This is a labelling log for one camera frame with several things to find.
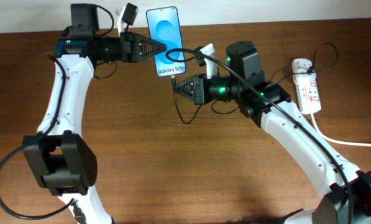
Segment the blue screen Galaxy smartphone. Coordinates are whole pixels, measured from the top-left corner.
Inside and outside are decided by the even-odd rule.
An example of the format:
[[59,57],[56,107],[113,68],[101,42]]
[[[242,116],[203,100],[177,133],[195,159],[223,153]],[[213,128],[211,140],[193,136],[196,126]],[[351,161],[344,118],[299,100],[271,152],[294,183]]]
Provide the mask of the blue screen Galaxy smartphone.
[[150,9],[146,12],[150,38],[166,45],[167,49],[154,57],[158,77],[186,72],[185,62],[174,62],[166,57],[171,49],[183,47],[178,9],[175,6]]

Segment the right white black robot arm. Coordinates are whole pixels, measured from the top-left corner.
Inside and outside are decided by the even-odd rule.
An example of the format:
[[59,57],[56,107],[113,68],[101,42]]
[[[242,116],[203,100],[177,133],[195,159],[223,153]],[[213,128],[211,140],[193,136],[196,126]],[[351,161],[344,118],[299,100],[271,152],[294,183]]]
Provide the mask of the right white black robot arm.
[[173,84],[173,90],[197,105],[235,101],[240,112],[274,137],[304,170],[314,185],[319,205],[284,217],[261,218],[261,223],[371,223],[371,170],[361,171],[338,153],[307,122],[290,95],[268,82],[251,41],[226,49],[227,60],[213,56],[210,45],[191,51],[207,68]]

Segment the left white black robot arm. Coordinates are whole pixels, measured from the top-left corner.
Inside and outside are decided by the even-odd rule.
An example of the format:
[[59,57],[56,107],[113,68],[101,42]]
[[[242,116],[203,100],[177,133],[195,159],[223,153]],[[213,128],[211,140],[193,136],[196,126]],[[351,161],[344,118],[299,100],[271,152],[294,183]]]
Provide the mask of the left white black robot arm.
[[129,32],[138,13],[128,3],[119,14],[117,37],[97,34],[97,5],[72,4],[71,26],[54,46],[55,81],[44,119],[24,136],[23,153],[43,189],[66,203],[77,223],[113,223],[96,190],[98,163],[82,138],[86,94],[98,62],[138,63],[166,50],[165,44]]

